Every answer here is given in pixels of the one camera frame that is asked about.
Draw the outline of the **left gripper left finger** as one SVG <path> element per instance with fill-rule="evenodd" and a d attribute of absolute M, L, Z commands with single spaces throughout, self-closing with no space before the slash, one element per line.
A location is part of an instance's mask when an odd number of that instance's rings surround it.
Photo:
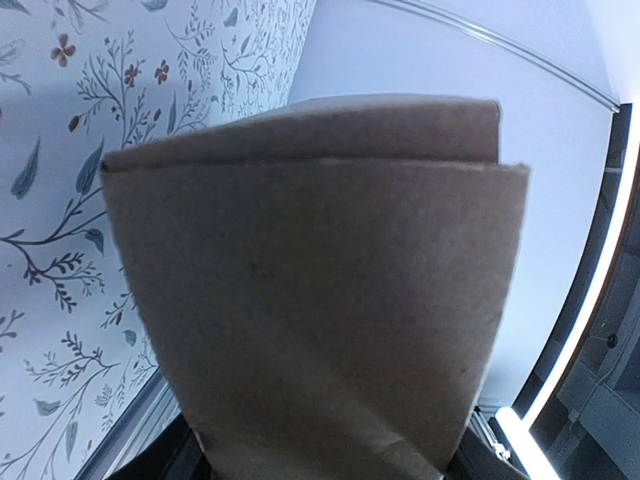
<path fill-rule="evenodd" d="M 209 480 L 213 470 L 179 414 L 139 455 L 108 480 Z"/>

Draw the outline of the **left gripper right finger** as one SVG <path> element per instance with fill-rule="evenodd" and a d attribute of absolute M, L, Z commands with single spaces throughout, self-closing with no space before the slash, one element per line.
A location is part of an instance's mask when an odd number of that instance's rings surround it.
<path fill-rule="evenodd" d="M 481 437 L 468 428 L 444 474 L 445 480 L 529 480 L 498 457 Z"/>

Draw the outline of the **brown cardboard paper box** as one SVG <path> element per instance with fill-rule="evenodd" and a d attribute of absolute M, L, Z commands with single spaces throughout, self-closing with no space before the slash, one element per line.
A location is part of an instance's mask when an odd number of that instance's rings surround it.
<path fill-rule="evenodd" d="M 443 477 L 526 209 L 500 116 L 338 96 L 104 159 L 140 318 L 220 478 Z"/>

